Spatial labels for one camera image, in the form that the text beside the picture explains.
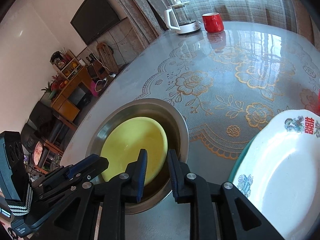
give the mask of yellow plate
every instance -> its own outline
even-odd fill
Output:
[[[127,165],[138,159],[140,149],[148,152],[147,173],[144,185],[160,172],[167,156],[168,141],[162,126],[148,117],[135,117],[116,127],[107,137],[101,156],[109,161],[102,173],[105,181],[125,172]]]

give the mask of wall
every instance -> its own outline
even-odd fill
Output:
[[[43,95],[61,45],[30,0],[16,0],[0,23],[0,132],[21,131]]]
[[[84,0],[32,0],[32,4],[58,41],[78,55],[86,45],[70,21]],[[126,17],[116,0],[108,0],[120,19]]]
[[[113,49],[113,56],[118,65],[130,63],[143,51],[143,46],[132,29],[132,25],[128,18],[125,18],[97,38],[97,42],[104,42]],[[89,49],[85,49],[79,54],[79,57],[81,57],[87,64],[89,62],[85,57],[87,57],[91,52],[99,58],[97,42],[94,41],[88,46]]]

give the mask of lace tablecloth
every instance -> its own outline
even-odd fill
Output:
[[[62,165],[85,157],[92,135],[121,105],[159,98],[175,106],[190,134],[188,165],[222,183],[245,145],[279,112],[319,114],[320,54],[305,38],[276,27],[225,22],[225,31],[165,32],[109,86],[78,128]],[[189,207],[169,196],[126,217],[127,239],[188,239]]]

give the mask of black television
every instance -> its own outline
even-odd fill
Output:
[[[120,19],[107,0],[84,0],[70,23],[89,45],[118,22]]]

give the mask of chair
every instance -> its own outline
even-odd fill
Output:
[[[42,169],[50,151],[59,154],[59,152],[52,148],[50,145],[46,144],[41,138],[36,135],[36,130],[34,130],[30,125],[27,123],[23,126],[21,135],[21,143],[26,148],[26,150],[32,155],[30,157],[31,163],[34,167],[39,170],[41,173],[46,174],[47,172]],[[39,149],[39,145],[42,146],[41,156],[39,162],[36,164],[34,162],[34,154]]]
[[[57,145],[57,138],[58,136],[63,138],[68,131],[64,130],[64,134],[61,135],[62,129],[65,125],[73,131],[77,129],[76,125],[64,119],[40,101],[38,101],[33,108],[29,120],[37,128],[37,137],[42,139],[46,146],[52,149],[52,152],[58,152],[61,155],[63,154],[63,150]]]
[[[105,67],[108,75],[111,72],[118,74],[119,72],[118,64],[115,60],[115,57],[113,57],[112,55],[113,53],[109,48],[109,46],[104,42],[100,42],[97,45],[97,51],[99,53],[101,63]]]

